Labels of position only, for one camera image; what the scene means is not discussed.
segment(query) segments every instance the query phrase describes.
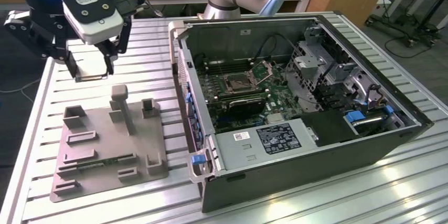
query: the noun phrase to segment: power supply label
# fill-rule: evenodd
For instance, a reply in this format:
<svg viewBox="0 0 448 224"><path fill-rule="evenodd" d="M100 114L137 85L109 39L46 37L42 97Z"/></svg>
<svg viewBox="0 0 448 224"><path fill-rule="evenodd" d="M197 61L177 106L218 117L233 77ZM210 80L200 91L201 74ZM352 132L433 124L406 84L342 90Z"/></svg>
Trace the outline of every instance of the power supply label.
<svg viewBox="0 0 448 224"><path fill-rule="evenodd" d="M268 154L274 154L301 147L289 123L257 129L257 134Z"/></svg>

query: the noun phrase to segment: white box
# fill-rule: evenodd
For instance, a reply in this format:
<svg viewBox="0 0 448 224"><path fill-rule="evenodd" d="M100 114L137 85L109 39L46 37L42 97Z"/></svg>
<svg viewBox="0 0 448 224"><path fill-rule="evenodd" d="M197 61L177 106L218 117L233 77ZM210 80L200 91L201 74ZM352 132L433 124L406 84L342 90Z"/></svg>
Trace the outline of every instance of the white box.
<svg viewBox="0 0 448 224"><path fill-rule="evenodd" d="M385 10L389 8L390 4L392 2L389 0L377 0L372 14L381 17L385 13Z"/></svg>

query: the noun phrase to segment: gray plastic tray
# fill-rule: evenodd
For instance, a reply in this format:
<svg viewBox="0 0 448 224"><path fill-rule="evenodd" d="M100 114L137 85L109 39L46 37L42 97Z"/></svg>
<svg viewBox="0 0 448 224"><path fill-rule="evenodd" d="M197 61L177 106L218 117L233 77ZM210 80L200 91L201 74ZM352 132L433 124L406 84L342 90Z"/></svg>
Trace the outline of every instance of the gray plastic tray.
<svg viewBox="0 0 448 224"><path fill-rule="evenodd" d="M52 202L168 176L157 103L126 104L125 85L110 98L110 108L65 108Z"/></svg>

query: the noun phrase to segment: blue latch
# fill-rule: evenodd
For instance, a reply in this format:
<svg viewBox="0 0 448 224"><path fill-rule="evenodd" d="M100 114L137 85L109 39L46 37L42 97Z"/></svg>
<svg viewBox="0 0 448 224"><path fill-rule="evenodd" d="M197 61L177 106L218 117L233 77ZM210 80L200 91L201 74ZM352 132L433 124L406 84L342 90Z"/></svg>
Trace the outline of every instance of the blue latch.
<svg viewBox="0 0 448 224"><path fill-rule="evenodd" d="M390 115L393 113L393 109L392 109L390 105L386 105L384 107L384 110L385 110L386 115Z"/></svg>
<svg viewBox="0 0 448 224"><path fill-rule="evenodd" d="M360 112L358 110L348 112L345 117L350 123L365 119L362 112Z"/></svg>
<svg viewBox="0 0 448 224"><path fill-rule="evenodd" d="M193 165L204 164L206 162L205 155L190 156L190 162Z"/></svg>

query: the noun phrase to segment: slotted aluminum surface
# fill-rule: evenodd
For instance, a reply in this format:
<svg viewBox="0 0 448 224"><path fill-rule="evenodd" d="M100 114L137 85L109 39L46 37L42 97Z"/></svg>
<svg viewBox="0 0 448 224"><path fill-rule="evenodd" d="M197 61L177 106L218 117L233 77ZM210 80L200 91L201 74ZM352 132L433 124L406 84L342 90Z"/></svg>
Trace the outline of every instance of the slotted aluminum surface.
<svg viewBox="0 0 448 224"><path fill-rule="evenodd" d="M41 104L34 105L32 113L32 118L38 119L37 122L30 119L28 124L0 223L445 222L446 107L342 16L330 12L314 14L328 18L434 121L417 140L401 145L372 166L202 214L198 189L188 179L186 143L170 75L166 25L173 19L134 20L129 50L116 61L116 74L106 80L74 83L65 67L48 61L36 98ZM77 41L72 42L70 50L78 58L98 54L92 46ZM169 176L52 203L48 194L64 107L104 106L109 87L116 83L128 85L130 102L152 97L160 103Z"/></svg>

